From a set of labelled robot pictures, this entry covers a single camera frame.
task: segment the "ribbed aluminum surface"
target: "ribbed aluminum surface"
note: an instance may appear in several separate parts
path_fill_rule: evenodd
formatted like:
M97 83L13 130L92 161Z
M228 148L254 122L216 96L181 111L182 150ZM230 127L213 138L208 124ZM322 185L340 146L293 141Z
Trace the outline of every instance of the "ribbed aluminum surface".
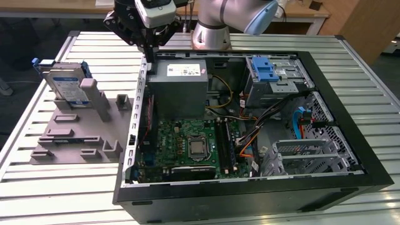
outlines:
M230 40L233 49L310 52L396 184L380 192L354 197L324 212L186 224L398 224L398 105L376 76L358 65L334 37L233 34ZM165 48L190 49L189 36L174 35ZM81 32L61 58L88 62L98 89L108 97L118 93L133 95L141 53L116 35ZM17 137L1 151L4 154L10 150L0 170L0 176L5 171L0 183L1 224L134 224L121 207L110 204L117 164L29 165L32 149L56 108L53 98L54 94L42 83L32 100L33 107L25 113L26 121L14 131Z

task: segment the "green motherboard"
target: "green motherboard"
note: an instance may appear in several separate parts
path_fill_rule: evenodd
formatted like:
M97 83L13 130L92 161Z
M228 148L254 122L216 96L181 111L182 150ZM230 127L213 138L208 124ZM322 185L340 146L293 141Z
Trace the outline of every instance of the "green motherboard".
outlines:
M248 177L245 160L236 164L234 172L221 172L214 123L214 120L158 121L154 165L146 167L146 182L164 182L161 168L178 166L213 166L214 179ZM228 124L229 137L234 140L240 136L238 124L236 120Z

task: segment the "blue hard drive label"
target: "blue hard drive label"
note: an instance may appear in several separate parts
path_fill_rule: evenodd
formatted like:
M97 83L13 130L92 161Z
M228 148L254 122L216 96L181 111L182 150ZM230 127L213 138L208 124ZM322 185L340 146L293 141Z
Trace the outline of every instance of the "blue hard drive label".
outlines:
M85 92L80 89L80 81L76 77L53 77L54 86L64 99L74 107L86 107L89 99Z

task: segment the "ram slot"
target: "ram slot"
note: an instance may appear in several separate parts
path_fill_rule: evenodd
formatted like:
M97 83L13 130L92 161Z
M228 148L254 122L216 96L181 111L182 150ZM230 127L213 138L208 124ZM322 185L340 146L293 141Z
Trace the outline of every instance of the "ram slot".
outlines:
M234 146L233 146L233 140L230 138L230 128L229 128L229 123L225 122L225 133L226 133L226 146L228 146L228 154L229 154L229 170L236 171L236 156L234 156Z
M220 158L220 171L226 174L229 171L234 171L234 151L233 143L229 135L229 127L225 121L214 122L216 144Z

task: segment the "black case frame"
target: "black case frame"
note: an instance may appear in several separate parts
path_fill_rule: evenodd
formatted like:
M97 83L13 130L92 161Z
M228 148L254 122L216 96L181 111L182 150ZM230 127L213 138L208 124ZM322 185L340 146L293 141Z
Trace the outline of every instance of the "black case frame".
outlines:
M186 57L189 54L205 55L208 53L218 53L221 56L228 53L297 55L365 174L120 188L122 153L113 203L122 206L138 223L325 210L353 196L374 192L393 184L309 52L162 50L160 53L164 53L162 59L176 59L177 53L185 54Z

